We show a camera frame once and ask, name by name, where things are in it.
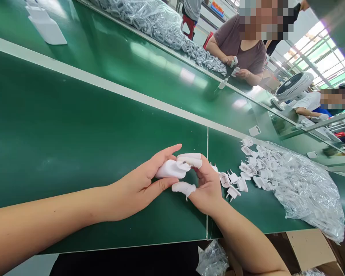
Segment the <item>green workbench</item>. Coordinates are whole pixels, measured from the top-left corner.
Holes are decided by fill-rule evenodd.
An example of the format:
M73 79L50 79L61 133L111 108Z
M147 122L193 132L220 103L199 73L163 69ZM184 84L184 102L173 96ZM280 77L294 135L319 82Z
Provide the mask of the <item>green workbench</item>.
M19 0L0 1L0 38L241 134L259 125L262 133L256 138L286 143L279 137L292 124L263 106L229 87L215 92L219 83L214 78L77 2L59 0L47 5L68 45L46 44ZM187 81L186 75L194 76L193 81ZM257 94L262 89L245 90L246 84L233 81L240 90L261 97L261 102L269 101L266 94ZM326 147L306 138L309 146ZM182 153L209 154L221 171L238 172L244 159L239 140L0 51L0 207L107 185L175 143L183 144ZM302 143L288 144L304 154ZM345 211L345 177L332 177ZM185 180L197 182L192 172ZM264 233L310 228L300 220L286 220L272 193L253 184L249 189L232 205ZM45 253L219 236L212 220L190 201L166 191L140 213L121 222L87 227Z

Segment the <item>gray t-shirt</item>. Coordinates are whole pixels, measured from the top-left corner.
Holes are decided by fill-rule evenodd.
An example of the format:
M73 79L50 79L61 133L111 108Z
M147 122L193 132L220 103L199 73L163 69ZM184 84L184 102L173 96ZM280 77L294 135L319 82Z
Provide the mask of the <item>gray t-shirt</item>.
M227 56L237 56L241 69L247 69L255 75L262 73L266 58L263 41L259 40L254 47L243 51L239 36L239 15L234 15L214 33L220 50Z
M197 21L200 15L202 0L184 0L184 9L191 20Z

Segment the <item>red stool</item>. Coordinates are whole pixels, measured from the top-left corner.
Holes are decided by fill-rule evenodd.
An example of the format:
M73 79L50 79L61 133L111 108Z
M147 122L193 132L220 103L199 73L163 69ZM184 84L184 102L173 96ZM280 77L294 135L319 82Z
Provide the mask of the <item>red stool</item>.
M210 32L210 34L207 36L206 41L203 44L203 49L206 50L207 43L210 40L211 36L213 36L213 34L214 34L213 32Z
M189 34L187 34L186 32L184 32L184 34L190 40L193 40L194 28L196 27L196 25L194 24L194 21L191 20L190 18L188 18L186 15L183 15L183 25L184 25L184 23L187 23L189 31L190 31Z

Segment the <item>wrist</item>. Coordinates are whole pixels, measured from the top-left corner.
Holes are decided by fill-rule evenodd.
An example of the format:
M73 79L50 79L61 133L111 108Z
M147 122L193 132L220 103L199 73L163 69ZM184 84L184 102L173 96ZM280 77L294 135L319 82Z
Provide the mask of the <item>wrist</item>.
M215 204L213 204L212 210L207 215L209 215L213 220L216 220L222 215L223 212L225 212L227 208L232 207L224 198L220 198Z
M105 186L86 190L89 204L85 204L84 212L88 225L108 221L108 215L112 212L112 210L109 210L110 201L112 201L108 196L110 195L109 188L109 186Z
M220 57L221 62L225 62L225 59L227 59L227 56L226 56L226 55Z

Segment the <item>cardboard box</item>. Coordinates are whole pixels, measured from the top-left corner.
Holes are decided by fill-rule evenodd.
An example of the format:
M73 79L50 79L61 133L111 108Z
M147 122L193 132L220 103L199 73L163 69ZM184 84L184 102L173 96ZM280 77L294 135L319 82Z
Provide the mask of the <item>cardboard box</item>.
M265 69L259 86L273 92L280 86L280 82L270 70Z
M268 238L292 274L318 268L328 276L345 276L334 252L319 229L281 233L280 241L279 238L273 239L271 236Z

